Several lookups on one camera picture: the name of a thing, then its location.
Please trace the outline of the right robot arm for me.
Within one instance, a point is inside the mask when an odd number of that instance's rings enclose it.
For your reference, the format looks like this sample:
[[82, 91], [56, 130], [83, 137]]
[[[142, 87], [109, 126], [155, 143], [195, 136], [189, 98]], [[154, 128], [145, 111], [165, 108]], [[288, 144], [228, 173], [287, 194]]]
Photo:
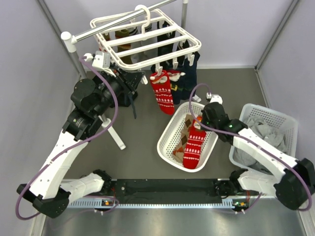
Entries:
[[289, 156], [260, 137], [238, 119], [230, 119], [223, 105], [212, 102], [202, 109], [201, 128], [215, 132], [223, 142], [249, 154], [270, 174], [243, 169], [229, 183], [237, 195], [246, 190], [273, 196], [290, 210], [308, 211], [315, 193], [315, 168], [307, 158]]

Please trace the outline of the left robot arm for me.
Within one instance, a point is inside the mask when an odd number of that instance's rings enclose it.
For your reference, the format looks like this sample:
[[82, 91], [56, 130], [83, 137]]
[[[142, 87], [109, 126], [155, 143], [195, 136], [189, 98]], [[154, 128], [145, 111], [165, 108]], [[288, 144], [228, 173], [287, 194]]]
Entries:
[[71, 100], [75, 105], [62, 127], [54, 149], [39, 173], [27, 184], [20, 184], [17, 193], [41, 214], [50, 218], [61, 215], [67, 206], [89, 194], [106, 195], [111, 191], [111, 177], [101, 170], [68, 183], [62, 180], [75, 158], [87, 144], [108, 131], [112, 120], [102, 119], [104, 112], [118, 108], [118, 98], [125, 94], [132, 99], [143, 71], [127, 72], [110, 69], [111, 74], [100, 72], [93, 79], [82, 79], [74, 86]]

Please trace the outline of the white clip sock hanger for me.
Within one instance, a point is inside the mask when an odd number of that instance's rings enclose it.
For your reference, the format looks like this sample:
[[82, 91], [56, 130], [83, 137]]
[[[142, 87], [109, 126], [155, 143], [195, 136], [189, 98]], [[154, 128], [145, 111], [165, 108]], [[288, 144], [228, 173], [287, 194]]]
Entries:
[[[108, 17], [95, 18], [91, 20], [91, 27], [96, 28], [103, 24], [107, 24], [128, 13], [131, 13], [131, 12], [111, 15]], [[178, 57], [187, 56], [189, 59], [189, 64], [192, 65], [193, 59], [194, 59], [193, 53], [200, 50], [202, 46], [201, 42], [197, 38], [195, 38], [193, 35], [188, 33], [185, 29], [181, 28], [178, 24], [176, 24], [171, 18], [169, 18], [166, 14], [164, 14], [160, 9], [152, 10], [151, 12], [149, 12], [149, 15], [147, 14], [145, 15], [146, 15], [146, 18], [143, 21], [135, 22], [133, 18], [129, 21], [121, 23], [110, 29], [106, 29], [105, 31], [97, 33], [95, 35], [96, 41], [98, 43], [98, 39], [101, 37], [102, 33], [111, 33], [111, 32], [116, 32], [123, 29], [128, 30], [129, 28], [133, 28], [133, 27], [141, 27], [141, 32], [137, 35], [128, 36], [122, 39], [110, 40], [106, 43], [105, 48], [106, 48], [106, 52], [108, 52], [111, 56], [111, 59], [110, 59], [111, 63], [114, 63], [116, 66], [118, 66], [119, 68], [125, 71], [136, 71], [136, 70], [140, 70], [151, 65], [159, 65], [161, 62], [167, 61], [170, 59], [176, 62]], [[127, 43], [131, 44], [132, 42], [136, 42], [136, 41], [146, 41], [148, 39], [162, 36], [167, 33], [173, 33], [173, 32], [178, 32], [180, 36], [174, 37], [168, 40], [164, 40], [162, 42], [151, 43], [146, 46], [142, 46], [136, 49], [130, 49], [128, 51], [124, 51], [120, 53], [116, 53], [113, 49], [113, 47], [121, 45], [121, 44], [127, 44]], [[167, 53], [163, 56], [156, 56], [154, 58], [147, 59], [147, 60], [137, 62], [137, 63], [132, 63], [132, 64], [125, 64], [121, 60], [121, 57], [129, 56], [129, 55], [131, 56], [132, 54], [157, 49], [159, 47], [167, 46], [167, 45], [174, 44], [177, 42], [184, 43], [185, 41], [191, 42], [191, 45], [188, 48], [181, 49], [179, 51], [175, 51], [171, 53]], [[92, 62], [93, 62], [94, 60], [93, 55], [86, 54], [86, 56], [87, 58], [85, 59], [85, 61], [92, 59]]]

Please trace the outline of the navy santa belt sock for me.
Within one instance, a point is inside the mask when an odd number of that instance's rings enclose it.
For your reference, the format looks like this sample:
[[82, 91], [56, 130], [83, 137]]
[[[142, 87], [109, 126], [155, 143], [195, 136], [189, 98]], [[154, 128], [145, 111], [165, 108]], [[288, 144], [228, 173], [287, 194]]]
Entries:
[[181, 72], [181, 71], [173, 70], [173, 69], [168, 70], [167, 73], [170, 79], [173, 103], [174, 105], [178, 105], [182, 98], [186, 74], [185, 72]]

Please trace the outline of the red patterned christmas sock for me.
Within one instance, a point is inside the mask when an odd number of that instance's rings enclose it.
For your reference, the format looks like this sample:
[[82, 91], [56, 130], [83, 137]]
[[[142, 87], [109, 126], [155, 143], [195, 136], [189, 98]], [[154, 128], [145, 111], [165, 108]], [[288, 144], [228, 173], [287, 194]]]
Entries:
[[168, 73], [165, 70], [162, 70], [160, 74], [153, 73], [150, 76], [150, 84], [160, 110], [167, 115], [174, 114], [175, 107]]

